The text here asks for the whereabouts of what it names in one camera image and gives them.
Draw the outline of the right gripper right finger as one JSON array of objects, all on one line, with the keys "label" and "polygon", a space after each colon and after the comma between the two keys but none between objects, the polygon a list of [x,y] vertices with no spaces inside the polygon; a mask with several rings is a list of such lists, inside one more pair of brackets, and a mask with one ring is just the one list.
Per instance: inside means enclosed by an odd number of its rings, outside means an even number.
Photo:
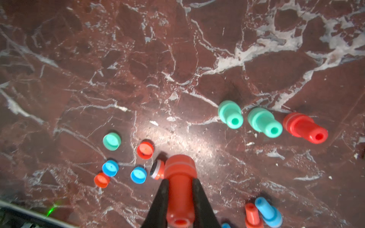
[{"label": "right gripper right finger", "polygon": [[221,228],[201,182],[194,178],[192,183],[195,213],[194,228]]}]

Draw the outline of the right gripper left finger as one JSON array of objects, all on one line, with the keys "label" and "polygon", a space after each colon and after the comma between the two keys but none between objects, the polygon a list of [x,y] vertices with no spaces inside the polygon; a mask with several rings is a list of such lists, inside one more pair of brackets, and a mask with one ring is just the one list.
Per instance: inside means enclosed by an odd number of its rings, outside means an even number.
[{"label": "right gripper left finger", "polygon": [[155,199],[141,228],[167,228],[166,220],[169,201],[169,180],[160,184]]}]

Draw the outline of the green stamp top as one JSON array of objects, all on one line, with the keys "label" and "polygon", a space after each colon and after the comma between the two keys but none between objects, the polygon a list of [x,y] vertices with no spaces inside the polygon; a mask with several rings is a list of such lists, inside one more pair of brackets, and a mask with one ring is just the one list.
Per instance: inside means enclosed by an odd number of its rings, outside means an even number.
[{"label": "green stamp top", "polygon": [[220,103],[218,116],[231,129],[238,129],[243,125],[244,118],[240,107],[231,100]]}]

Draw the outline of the green stamp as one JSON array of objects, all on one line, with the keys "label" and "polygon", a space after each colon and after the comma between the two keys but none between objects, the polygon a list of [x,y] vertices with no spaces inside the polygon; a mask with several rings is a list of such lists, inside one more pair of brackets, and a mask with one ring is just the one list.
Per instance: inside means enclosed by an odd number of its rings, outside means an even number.
[{"label": "green stamp", "polygon": [[243,125],[244,118],[240,107],[231,100],[220,103],[218,116],[231,129],[238,129]]},{"label": "green stamp", "polygon": [[267,109],[256,107],[248,114],[250,126],[259,133],[264,133],[269,138],[277,138],[282,134],[283,126]]}]

